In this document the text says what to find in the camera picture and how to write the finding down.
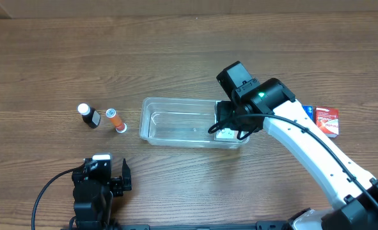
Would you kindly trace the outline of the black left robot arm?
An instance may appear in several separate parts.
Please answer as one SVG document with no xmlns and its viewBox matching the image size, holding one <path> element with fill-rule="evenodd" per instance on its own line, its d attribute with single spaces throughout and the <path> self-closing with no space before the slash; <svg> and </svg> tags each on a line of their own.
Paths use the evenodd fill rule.
<svg viewBox="0 0 378 230">
<path fill-rule="evenodd" d="M 113 199 L 132 190 L 131 171 L 122 162 L 122 175 L 111 176 L 111 156 L 91 157 L 72 173 L 75 224 L 78 229 L 120 229 L 111 218 Z"/>
</svg>

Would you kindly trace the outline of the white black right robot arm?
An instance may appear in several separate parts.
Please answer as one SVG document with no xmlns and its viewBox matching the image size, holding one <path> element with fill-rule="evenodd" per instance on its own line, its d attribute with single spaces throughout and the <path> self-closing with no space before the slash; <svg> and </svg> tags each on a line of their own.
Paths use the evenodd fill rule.
<svg viewBox="0 0 378 230">
<path fill-rule="evenodd" d="M 378 229 L 378 179 L 345 155 L 307 117 L 295 95 L 278 79 L 219 80 L 234 108 L 226 120 L 248 134 L 264 129 L 284 145 L 311 174 L 331 205 L 308 209 L 289 219 L 284 229 Z"/>
</svg>

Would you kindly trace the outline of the white blue Hansaplast box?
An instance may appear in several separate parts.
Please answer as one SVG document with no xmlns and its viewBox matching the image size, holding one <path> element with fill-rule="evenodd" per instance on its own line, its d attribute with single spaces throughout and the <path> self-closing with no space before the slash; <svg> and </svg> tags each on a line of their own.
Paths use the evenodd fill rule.
<svg viewBox="0 0 378 230">
<path fill-rule="evenodd" d="M 215 133 L 214 139 L 222 142 L 239 142 L 237 138 L 238 131 L 224 128 Z"/>
</svg>

